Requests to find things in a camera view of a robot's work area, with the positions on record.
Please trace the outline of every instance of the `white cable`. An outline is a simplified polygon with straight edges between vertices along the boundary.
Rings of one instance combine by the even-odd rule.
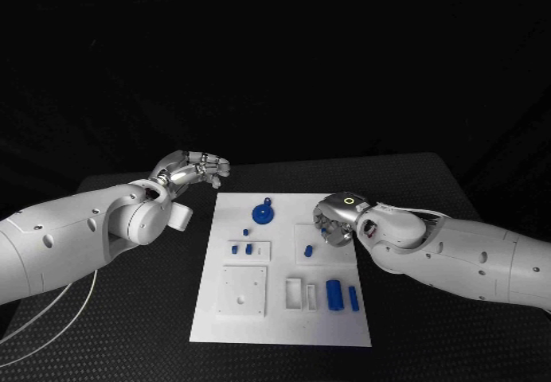
[[[451,217],[445,213],[438,212],[438,211],[430,211],[429,209],[406,209],[403,207],[394,207],[394,205],[387,205],[386,203],[381,203],[381,202],[377,203],[376,207],[378,207],[378,206],[381,206],[384,209],[402,209],[403,211],[429,213],[430,215],[438,215],[440,217]]]
[[[51,302],[51,304],[44,308],[42,312],[29,320],[29,322],[9,335],[0,340],[0,345],[41,318],[41,316],[50,311],[50,308],[55,305],[55,303],[60,301],[61,297],[64,296],[67,290],[70,289],[73,283],[65,287],[65,289],[61,291],[58,297]]]
[[[55,335],[55,337],[38,348],[35,349],[29,354],[27,354],[27,356],[24,356],[22,358],[19,358],[18,360],[15,361],[11,361],[8,364],[0,364],[0,368],[3,368],[5,366],[9,366],[11,364],[15,364],[16,362],[25,360],[28,357],[31,357],[35,353],[38,353],[57,339],[58,337],[64,334],[64,332],[70,329],[73,323],[76,322],[76,320],[78,319],[78,316],[81,315],[81,312],[84,311],[84,308],[87,306],[87,303],[89,303],[89,300],[90,300],[90,296],[93,295],[93,291],[94,291],[94,285],[96,285],[96,278],[99,277],[99,271],[94,272],[94,280],[93,280],[93,285],[90,286],[90,291],[89,291],[89,296],[87,296],[87,300],[84,300],[84,304],[81,306],[81,309],[78,310],[77,312],[77,315],[76,317],[73,318],[70,324],[67,325],[67,327],[64,328],[64,330]]]

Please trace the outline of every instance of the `black background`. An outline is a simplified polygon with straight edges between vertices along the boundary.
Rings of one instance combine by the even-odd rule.
[[[551,240],[544,6],[35,2],[2,17],[3,216],[179,149],[233,164],[430,151],[485,221]]]

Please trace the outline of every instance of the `small blue piece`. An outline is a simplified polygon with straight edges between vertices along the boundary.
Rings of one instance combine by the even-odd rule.
[[[253,210],[253,220],[259,224],[269,224],[273,221],[273,201],[267,197],[265,199],[265,204],[256,206],[256,209]]]
[[[345,303],[342,301],[341,281],[329,280],[325,283],[325,287],[328,288],[329,310],[344,310]]]
[[[352,304],[352,310],[355,312],[360,311],[360,305],[358,305],[358,296],[357,296],[357,288],[354,286],[348,287],[348,292],[351,294],[351,304]]]
[[[306,257],[311,257],[311,256],[312,256],[312,251],[314,251],[312,245],[308,245],[308,246],[306,246],[306,250],[305,250],[305,256],[306,256]]]

